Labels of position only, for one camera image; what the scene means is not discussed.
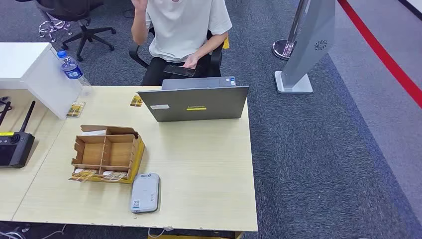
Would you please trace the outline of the person's right hand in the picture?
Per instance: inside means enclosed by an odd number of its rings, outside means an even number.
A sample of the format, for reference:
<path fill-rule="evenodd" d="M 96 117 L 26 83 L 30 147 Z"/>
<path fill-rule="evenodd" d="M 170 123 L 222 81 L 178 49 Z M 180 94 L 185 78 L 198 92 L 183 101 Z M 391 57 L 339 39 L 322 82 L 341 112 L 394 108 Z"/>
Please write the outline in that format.
<path fill-rule="evenodd" d="M 146 12 L 148 0 L 131 0 L 135 13 Z"/>

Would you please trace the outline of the person's left hand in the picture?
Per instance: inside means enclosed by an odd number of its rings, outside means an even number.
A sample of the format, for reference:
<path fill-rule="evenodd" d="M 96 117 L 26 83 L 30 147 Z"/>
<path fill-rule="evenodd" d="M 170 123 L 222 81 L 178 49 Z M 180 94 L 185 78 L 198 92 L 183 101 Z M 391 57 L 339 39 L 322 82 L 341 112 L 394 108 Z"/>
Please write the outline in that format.
<path fill-rule="evenodd" d="M 191 54 L 187 57 L 182 67 L 189 68 L 189 69 L 196 69 L 198 60 L 199 60 L 199 56 L 196 53 Z"/>

